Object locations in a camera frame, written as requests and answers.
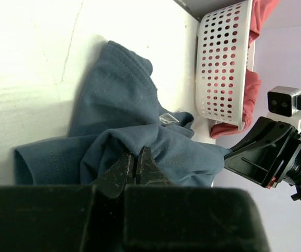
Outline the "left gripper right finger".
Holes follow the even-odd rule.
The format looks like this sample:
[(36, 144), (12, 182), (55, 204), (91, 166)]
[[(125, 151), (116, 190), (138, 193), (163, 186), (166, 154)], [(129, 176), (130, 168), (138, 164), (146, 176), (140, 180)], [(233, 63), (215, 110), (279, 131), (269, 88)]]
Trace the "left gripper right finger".
[(149, 147), (143, 147), (136, 166), (136, 184), (168, 186), (173, 183), (157, 166)]

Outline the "blue t shirt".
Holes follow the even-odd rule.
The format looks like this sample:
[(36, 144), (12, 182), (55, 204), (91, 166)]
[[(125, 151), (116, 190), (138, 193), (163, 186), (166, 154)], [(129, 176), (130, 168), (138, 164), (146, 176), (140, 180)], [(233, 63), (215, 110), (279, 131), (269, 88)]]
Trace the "blue t shirt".
[(174, 184), (210, 186), (229, 149), (193, 141), (193, 115), (162, 108), (151, 74), (149, 60), (114, 41), (104, 45), (68, 135), (15, 148), (16, 184), (90, 184), (125, 152), (148, 147)]

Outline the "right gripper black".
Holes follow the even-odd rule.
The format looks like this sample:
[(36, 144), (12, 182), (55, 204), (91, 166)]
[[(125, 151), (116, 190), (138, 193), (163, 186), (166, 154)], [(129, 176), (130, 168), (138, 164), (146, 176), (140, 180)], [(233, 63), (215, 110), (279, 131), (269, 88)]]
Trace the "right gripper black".
[[(260, 117), (248, 134), (224, 158), (224, 168), (258, 184), (271, 186), (283, 161), (281, 154), (298, 131), (288, 123)], [(295, 186), (291, 199), (301, 202), (301, 150), (292, 162), (284, 181)]]

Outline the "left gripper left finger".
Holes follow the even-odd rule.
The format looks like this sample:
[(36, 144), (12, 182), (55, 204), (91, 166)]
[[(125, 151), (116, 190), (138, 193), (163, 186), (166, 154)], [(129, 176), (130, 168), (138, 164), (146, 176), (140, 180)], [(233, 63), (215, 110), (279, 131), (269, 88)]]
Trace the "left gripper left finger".
[(92, 182), (107, 198), (118, 198), (126, 184), (132, 183), (132, 155), (124, 153), (105, 173)]

